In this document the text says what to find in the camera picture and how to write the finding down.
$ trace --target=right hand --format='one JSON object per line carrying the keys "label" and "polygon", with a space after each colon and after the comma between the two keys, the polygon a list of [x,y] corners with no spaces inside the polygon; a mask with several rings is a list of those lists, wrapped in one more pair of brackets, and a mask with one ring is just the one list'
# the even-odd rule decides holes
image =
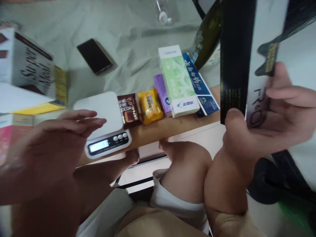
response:
{"label": "right hand", "polygon": [[10,189],[1,203],[17,203],[39,197],[72,176],[87,138],[106,123],[97,112],[75,110],[46,120],[10,147],[0,169],[0,188]]}
{"label": "right hand", "polygon": [[256,162],[260,157],[309,140],[316,127],[316,91],[293,86],[284,63],[276,63],[270,111],[262,126],[248,129],[238,109],[227,113],[224,147],[233,157]]}

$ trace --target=purple package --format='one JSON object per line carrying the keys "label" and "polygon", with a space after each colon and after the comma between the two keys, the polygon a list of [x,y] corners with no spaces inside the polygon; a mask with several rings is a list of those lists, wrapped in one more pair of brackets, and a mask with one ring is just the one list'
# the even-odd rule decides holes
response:
{"label": "purple package", "polygon": [[165,111],[165,115],[166,117],[171,117],[172,113],[171,113],[170,103],[169,103],[163,75],[158,74],[154,76],[154,82],[155,82],[155,87],[158,91],[158,95],[159,95],[162,107]]}

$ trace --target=black smartphone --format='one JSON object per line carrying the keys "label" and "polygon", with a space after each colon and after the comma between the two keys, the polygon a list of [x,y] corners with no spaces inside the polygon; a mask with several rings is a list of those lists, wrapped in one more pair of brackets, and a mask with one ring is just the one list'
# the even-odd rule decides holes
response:
{"label": "black smartphone", "polygon": [[94,39],[90,39],[87,42],[78,45],[77,49],[95,75],[98,75],[113,66]]}

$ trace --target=shorts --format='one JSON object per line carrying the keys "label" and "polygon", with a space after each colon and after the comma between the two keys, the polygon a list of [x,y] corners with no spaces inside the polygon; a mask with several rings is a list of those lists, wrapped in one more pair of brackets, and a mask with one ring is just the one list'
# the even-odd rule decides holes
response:
{"label": "shorts", "polygon": [[[154,191],[149,206],[171,212],[185,223],[209,233],[204,204],[185,202],[167,191],[159,182],[168,169],[153,173]],[[77,237],[114,236],[123,217],[135,206],[127,190],[115,188],[97,209],[79,226]]]}

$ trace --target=gray sheet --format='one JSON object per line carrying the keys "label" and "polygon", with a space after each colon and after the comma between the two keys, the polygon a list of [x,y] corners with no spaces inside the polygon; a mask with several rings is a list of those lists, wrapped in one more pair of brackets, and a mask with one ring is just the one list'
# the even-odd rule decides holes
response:
{"label": "gray sheet", "polygon": [[[118,95],[143,92],[154,87],[161,73],[158,48],[179,44],[189,49],[201,23],[191,0],[175,1],[179,18],[162,26],[155,16],[153,0],[56,0],[30,4],[5,4],[1,19],[22,25],[22,32],[54,55],[55,64],[68,70],[68,104],[106,91]],[[76,46],[98,40],[116,67],[95,76]],[[208,66],[202,69],[209,86],[219,84]]]}

